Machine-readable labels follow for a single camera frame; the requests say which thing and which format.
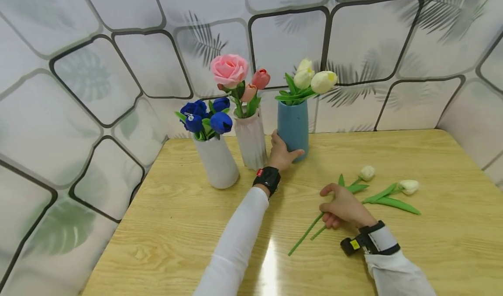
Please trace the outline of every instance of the yellow label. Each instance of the yellow label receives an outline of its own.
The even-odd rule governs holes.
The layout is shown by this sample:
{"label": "yellow label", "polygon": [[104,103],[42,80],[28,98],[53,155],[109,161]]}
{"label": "yellow label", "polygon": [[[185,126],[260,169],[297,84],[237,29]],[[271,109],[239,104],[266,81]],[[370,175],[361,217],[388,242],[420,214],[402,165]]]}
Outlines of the yellow label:
{"label": "yellow label", "polygon": [[353,246],[353,248],[355,250],[360,249],[360,245],[358,244],[358,242],[356,241],[356,239],[355,240],[351,240],[350,243],[351,243],[351,245]]}

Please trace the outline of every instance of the white tulip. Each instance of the white tulip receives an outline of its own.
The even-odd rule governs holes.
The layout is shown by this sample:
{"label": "white tulip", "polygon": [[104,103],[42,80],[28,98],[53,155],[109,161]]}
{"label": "white tulip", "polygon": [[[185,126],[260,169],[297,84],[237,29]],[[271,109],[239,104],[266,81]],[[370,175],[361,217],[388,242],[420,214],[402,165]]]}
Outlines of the white tulip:
{"label": "white tulip", "polygon": [[406,179],[400,181],[398,186],[404,194],[410,196],[419,189],[419,182],[417,180]]}
{"label": "white tulip", "polygon": [[313,69],[313,62],[309,58],[304,58],[300,62],[299,66],[297,67],[297,72],[295,72],[295,74],[299,73],[302,70],[306,70],[307,68],[310,68],[312,70]]}
{"label": "white tulip", "polygon": [[311,80],[311,88],[315,93],[327,93],[337,83],[337,74],[332,71],[320,71]]}
{"label": "white tulip", "polygon": [[314,77],[314,71],[311,68],[297,71],[293,78],[293,83],[299,89],[307,89],[311,84],[311,79]]}
{"label": "white tulip", "polygon": [[360,171],[360,174],[358,175],[358,177],[360,177],[364,181],[370,181],[372,178],[374,178],[375,173],[376,173],[376,170],[374,167],[365,166]]}

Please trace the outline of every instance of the hand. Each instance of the hand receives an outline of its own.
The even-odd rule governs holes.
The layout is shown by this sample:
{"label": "hand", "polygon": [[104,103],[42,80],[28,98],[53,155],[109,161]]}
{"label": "hand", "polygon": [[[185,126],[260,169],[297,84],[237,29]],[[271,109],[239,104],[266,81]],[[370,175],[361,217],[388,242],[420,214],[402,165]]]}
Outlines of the hand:
{"label": "hand", "polygon": [[334,199],[320,205],[320,211],[325,212],[323,221],[327,228],[337,228],[341,220],[345,220],[357,228],[377,224],[377,220],[367,208],[346,188],[331,183],[320,191],[320,195],[327,196],[331,191],[334,192]]}
{"label": "hand", "polygon": [[304,150],[295,150],[288,152],[286,143],[278,136],[278,130],[274,130],[271,138],[272,148],[271,155],[267,166],[277,168],[279,171],[284,171],[292,162],[301,155],[304,155]]}

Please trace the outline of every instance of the blue vase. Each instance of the blue vase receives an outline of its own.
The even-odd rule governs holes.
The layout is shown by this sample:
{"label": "blue vase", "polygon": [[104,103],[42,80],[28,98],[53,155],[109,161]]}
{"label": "blue vase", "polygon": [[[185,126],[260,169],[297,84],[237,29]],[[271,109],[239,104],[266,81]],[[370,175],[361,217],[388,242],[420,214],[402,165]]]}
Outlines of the blue vase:
{"label": "blue vase", "polygon": [[309,117],[307,115],[307,101],[288,106],[278,101],[278,135],[285,141],[288,151],[301,148],[304,155],[295,162],[304,160],[309,150]]}

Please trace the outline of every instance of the white sleeve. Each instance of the white sleeve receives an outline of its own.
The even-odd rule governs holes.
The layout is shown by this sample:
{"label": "white sleeve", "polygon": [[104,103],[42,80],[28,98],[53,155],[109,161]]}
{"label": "white sleeve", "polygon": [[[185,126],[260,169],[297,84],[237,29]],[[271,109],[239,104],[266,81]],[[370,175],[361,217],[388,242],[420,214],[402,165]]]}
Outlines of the white sleeve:
{"label": "white sleeve", "polygon": [[380,296],[436,295],[423,271],[398,251],[391,256],[365,254]]}
{"label": "white sleeve", "polygon": [[269,199],[252,187],[229,220],[195,296],[235,296],[245,275]]}

